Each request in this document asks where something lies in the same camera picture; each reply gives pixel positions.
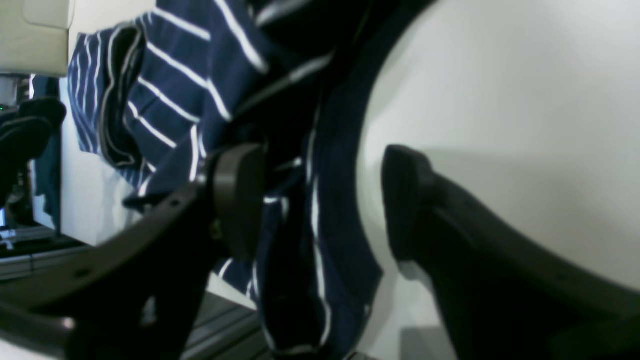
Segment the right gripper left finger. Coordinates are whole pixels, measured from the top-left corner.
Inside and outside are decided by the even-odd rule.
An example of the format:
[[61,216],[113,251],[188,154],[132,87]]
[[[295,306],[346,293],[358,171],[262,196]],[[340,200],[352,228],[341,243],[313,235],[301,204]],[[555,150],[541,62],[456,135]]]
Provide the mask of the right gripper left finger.
[[197,320],[215,264],[252,261],[265,154],[212,153],[194,182],[67,263],[1,286],[1,339],[61,360],[262,360],[258,317],[221,306]]

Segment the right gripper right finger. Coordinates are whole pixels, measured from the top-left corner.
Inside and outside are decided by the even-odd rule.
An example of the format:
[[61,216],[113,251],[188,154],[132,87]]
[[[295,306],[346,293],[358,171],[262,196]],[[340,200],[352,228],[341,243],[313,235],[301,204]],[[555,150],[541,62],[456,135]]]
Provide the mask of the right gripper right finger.
[[535,244],[408,146],[387,146],[381,184],[393,257],[429,276],[460,360],[639,358],[637,290]]

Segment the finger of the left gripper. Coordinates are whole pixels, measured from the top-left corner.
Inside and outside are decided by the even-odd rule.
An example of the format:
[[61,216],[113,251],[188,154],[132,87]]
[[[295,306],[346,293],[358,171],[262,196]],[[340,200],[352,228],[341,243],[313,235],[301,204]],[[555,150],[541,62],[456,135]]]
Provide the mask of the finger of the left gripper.
[[67,114],[57,98],[37,98],[1,112],[0,207],[6,207],[21,168],[46,150]]

